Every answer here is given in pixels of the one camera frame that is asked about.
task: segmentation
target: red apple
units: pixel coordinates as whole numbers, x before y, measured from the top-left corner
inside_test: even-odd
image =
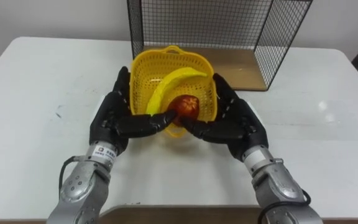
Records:
[[[198,114],[200,113],[200,101],[197,97],[192,95],[180,95],[177,96],[172,102],[168,105],[167,110],[174,109],[178,115],[173,120],[173,123],[182,127],[179,118],[181,116],[189,116],[193,119],[197,119]]]

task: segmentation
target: black wire mesh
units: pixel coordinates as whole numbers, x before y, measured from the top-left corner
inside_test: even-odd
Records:
[[[127,0],[134,57],[145,45],[254,50],[270,86],[312,0]]]
[[[129,30],[134,58],[143,51],[142,0],[127,0]]]
[[[272,84],[310,4],[311,1],[272,1],[272,7],[254,50],[268,87]]]

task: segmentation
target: white table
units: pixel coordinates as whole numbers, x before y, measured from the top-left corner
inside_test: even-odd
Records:
[[[2,54],[0,219],[49,216],[63,161],[86,152],[95,106],[131,61],[130,42],[105,40],[24,37]],[[358,218],[358,73],[345,55],[290,49],[268,92],[238,94],[311,206],[324,218]],[[257,206],[244,165],[191,136],[131,140],[111,174],[102,212],[132,203]]]

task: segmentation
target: banana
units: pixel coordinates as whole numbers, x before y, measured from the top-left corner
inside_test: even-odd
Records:
[[[146,113],[147,114],[156,114],[160,112],[161,101],[164,98],[164,94],[173,90],[181,82],[185,81],[187,78],[192,77],[207,77],[206,73],[199,72],[194,68],[186,67],[179,68],[175,71],[169,73],[162,81],[158,84],[156,89],[153,92],[152,97],[147,104]]]

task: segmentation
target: wooden board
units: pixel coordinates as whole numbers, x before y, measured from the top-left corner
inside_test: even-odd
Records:
[[[164,47],[145,46],[144,50]],[[183,50],[204,56],[235,90],[267,90],[252,50],[189,48]]]

